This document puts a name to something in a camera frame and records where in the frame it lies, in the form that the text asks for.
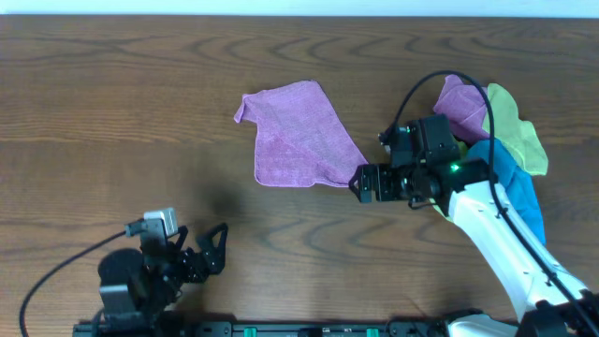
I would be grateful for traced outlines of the light purple cloth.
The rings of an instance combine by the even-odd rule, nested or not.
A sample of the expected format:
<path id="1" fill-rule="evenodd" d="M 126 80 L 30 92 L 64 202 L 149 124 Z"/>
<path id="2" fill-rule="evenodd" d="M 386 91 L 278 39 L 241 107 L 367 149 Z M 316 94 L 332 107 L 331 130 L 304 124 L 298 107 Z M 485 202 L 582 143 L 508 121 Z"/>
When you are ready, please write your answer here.
<path id="1" fill-rule="evenodd" d="M 270 187 L 346 187 L 367 163 L 317 81 L 242 96 L 234 121 L 256 125 L 255 178 Z"/>

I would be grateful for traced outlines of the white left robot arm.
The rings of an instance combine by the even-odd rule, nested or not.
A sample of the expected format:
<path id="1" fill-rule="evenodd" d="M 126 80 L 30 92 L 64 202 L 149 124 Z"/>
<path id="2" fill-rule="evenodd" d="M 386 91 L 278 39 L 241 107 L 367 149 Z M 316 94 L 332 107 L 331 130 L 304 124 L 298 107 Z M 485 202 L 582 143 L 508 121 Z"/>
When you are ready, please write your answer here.
<path id="1" fill-rule="evenodd" d="M 199 250 L 183 248 L 186 227 L 172 242 L 159 221 L 138 220 L 125 227 L 138 236 L 140 248 L 121 249 L 105 256 L 99 266 L 99 293 L 111 330 L 149 330 L 166 307 L 181 296 L 185 284 L 203 284 L 226 265 L 228 226 L 222 223 L 196 238 Z"/>

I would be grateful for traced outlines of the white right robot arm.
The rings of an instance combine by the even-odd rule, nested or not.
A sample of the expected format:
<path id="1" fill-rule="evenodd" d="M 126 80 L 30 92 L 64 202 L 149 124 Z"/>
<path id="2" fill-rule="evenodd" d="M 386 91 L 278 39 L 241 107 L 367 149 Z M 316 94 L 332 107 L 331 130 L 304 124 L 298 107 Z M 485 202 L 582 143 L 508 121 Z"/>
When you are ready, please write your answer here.
<path id="1" fill-rule="evenodd" d="M 444 115 L 393 126 L 379 139 L 390 161 L 357 168 L 349 187 L 358 200 L 437 206 L 486 259 L 518 319 L 510 325 L 466 311 L 431 325 L 430 336 L 597 335 L 597 295 L 532 233 L 488 163 L 461 158 Z"/>

